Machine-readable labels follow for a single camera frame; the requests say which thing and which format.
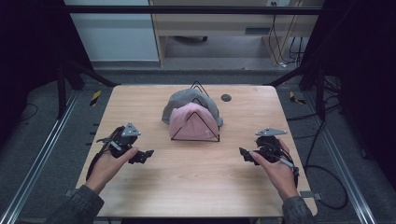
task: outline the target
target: wooden table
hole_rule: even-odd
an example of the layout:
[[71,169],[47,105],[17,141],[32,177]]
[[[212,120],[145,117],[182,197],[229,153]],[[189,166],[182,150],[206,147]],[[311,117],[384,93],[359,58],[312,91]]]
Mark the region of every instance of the wooden table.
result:
[[[163,109],[176,91],[190,86],[114,88],[93,142],[132,124],[142,133],[135,146],[155,152],[145,164],[125,164],[106,185],[99,217],[282,217],[282,201],[260,166],[244,161],[239,148],[257,149],[255,132],[266,127],[280,135],[300,167],[298,190],[310,190],[275,88],[204,86],[224,119],[220,142],[172,141]],[[232,100],[223,102],[222,94]],[[77,188],[102,144],[93,143]],[[305,199],[313,214],[313,199]]]

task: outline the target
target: gray sleeve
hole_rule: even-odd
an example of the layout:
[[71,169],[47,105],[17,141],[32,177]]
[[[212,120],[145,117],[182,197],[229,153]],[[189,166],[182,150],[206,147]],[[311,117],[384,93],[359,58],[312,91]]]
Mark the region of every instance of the gray sleeve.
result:
[[45,223],[93,223],[104,203],[99,195],[83,185]]
[[282,205],[282,210],[287,224],[317,223],[302,197],[296,196],[287,199]]

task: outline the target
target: white wall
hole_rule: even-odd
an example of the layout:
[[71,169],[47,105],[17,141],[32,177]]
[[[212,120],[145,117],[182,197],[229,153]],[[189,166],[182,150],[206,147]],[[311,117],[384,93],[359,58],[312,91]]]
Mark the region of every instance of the white wall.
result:
[[[148,0],[64,0],[67,5],[147,6]],[[149,14],[71,14],[92,62],[158,62]]]

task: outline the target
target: person's left hand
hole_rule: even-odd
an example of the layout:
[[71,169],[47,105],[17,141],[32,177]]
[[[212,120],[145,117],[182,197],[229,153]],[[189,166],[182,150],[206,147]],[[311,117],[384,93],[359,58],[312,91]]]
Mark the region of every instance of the person's left hand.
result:
[[105,188],[107,182],[116,175],[125,162],[136,154],[138,149],[138,147],[133,147],[118,158],[114,158],[110,151],[105,151],[93,166],[92,173],[85,186],[99,194]]

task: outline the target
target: pink hat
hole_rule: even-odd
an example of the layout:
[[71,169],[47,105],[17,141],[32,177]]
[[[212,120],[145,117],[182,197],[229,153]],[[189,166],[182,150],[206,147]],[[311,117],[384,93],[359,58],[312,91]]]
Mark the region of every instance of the pink hat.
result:
[[219,126],[208,109],[188,103],[172,110],[169,132],[172,139],[207,140],[219,137]]

